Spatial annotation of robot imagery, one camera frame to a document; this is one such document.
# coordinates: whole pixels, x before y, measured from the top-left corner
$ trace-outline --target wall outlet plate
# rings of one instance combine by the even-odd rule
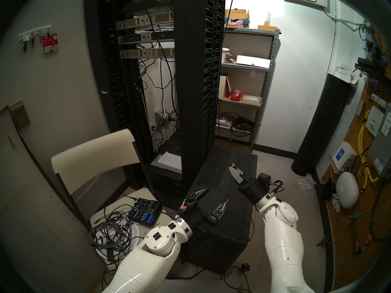
[[[30,124],[30,120],[24,108],[23,101],[20,100],[19,102],[9,106],[9,111],[18,130]]]
[[[372,93],[371,94],[371,100],[377,102],[380,106],[382,106],[383,108],[386,107],[387,105],[387,102],[385,100],[383,100],[381,97],[377,96],[376,94]]]

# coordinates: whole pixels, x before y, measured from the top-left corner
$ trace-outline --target white wall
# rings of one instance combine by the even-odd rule
[[[226,9],[231,0],[226,0]],[[330,0],[335,13],[334,0]],[[263,25],[266,10],[281,46],[261,120],[257,144],[297,152],[311,123],[330,61],[334,22],[320,9],[284,0],[233,0],[249,9],[250,28]]]
[[[59,51],[44,54],[37,39],[35,48],[28,43],[23,52],[18,35],[46,25],[57,32]],[[23,100],[31,124],[20,134],[61,189],[50,158],[110,133],[93,76],[83,0],[29,0],[0,40],[0,56],[0,109]],[[102,180],[107,189],[95,191],[102,194],[99,201],[118,188],[125,175],[118,169]]]
[[[355,12],[353,9],[345,5],[339,0],[336,0],[336,10],[337,13],[331,13],[331,16],[346,19],[355,23],[362,23],[364,18]],[[360,39],[358,26],[351,25],[343,22],[337,22],[335,27],[335,42],[333,47],[332,58],[330,61],[330,67],[328,71],[334,74],[335,67],[337,62],[343,62],[350,65],[354,68],[354,64],[357,63],[357,58],[365,58],[365,51],[363,50],[364,45],[363,41]],[[327,146],[326,151],[324,152],[322,158],[320,159],[318,165],[316,166],[316,171],[318,177],[321,178],[325,173],[326,169],[330,165],[329,156],[334,155],[338,147],[341,145],[349,126],[353,121],[357,106],[360,102],[362,90],[364,88],[364,77],[359,77],[359,71],[353,73],[354,79],[359,79],[357,90],[354,93],[354,96],[351,98],[351,101],[346,105],[345,110],[341,116],[341,120],[334,132],[330,143]]]

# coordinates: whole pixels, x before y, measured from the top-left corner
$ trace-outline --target white chair backrest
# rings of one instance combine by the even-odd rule
[[[60,174],[69,194],[93,177],[126,165],[139,163],[129,129],[93,139],[52,157],[52,168]]]

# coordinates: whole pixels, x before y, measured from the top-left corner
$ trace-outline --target white box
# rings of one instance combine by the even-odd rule
[[[270,67],[270,60],[261,59],[260,57],[238,56],[236,59],[237,64],[257,66],[262,68]]]
[[[352,71],[351,66],[349,66],[348,64],[342,63],[342,62],[337,62],[337,67]]]
[[[344,172],[344,169],[349,167],[356,156],[357,154],[353,147],[347,142],[342,142],[337,152],[333,155],[333,162],[339,171]]]
[[[376,136],[379,128],[380,123],[383,120],[384,113],[381,112],[379,109],[376,108],[376,106],[372,106],[371,112],[369,113],[369,117],[367,120],[367,123],[365,124],[365,127],[368,128],[368,130]]]
[[[341,67],[337,67],[337,72],[345,74],[345,75],[349,75],[349,76],[351,75],[351,71],[350,70],[346,70],[346,69],[343,69]]]
[[[337,77],[338,79],[343,80],[344,82],[347,82],[347,83],[349,83],[351,80],[350,75],[345,75],[345,74],[339,73],[337,71],[334,73],[334,76]]]

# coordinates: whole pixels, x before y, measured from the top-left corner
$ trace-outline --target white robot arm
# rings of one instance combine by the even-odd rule
[[[303,277],[304,245],[296,230],[299,216],[286,202],[269,193],[270,176],[246,176],[232,164],[238,190],[255,206],[265,223],[265,248],[271,266],[271,293],[314,293]]]
[[[239,192],[255,206],[265,223],[265,248],[272,269],[271,293],[314,293],[305,283],[302,261],[304,254],[301,234],[296,230],[299,217],[286,202],[269,193],[270,176],[260,174],[258,179],[246,176],[232,164],[230,172],[239,185]],[[196,197],[181,207],[196,205]],[[188,241],[195,227],[205,217],[215,222],[219,216],[205,213],[191,215],[187,222],[177,217],[168,226],[155,227],[121,262],[104,293],[154,292],[167,276],[181,250],[181,243]]]
[[[193,234],[180,217],[168,226],[155,227],[121,262],[104,293],[155,292]]]

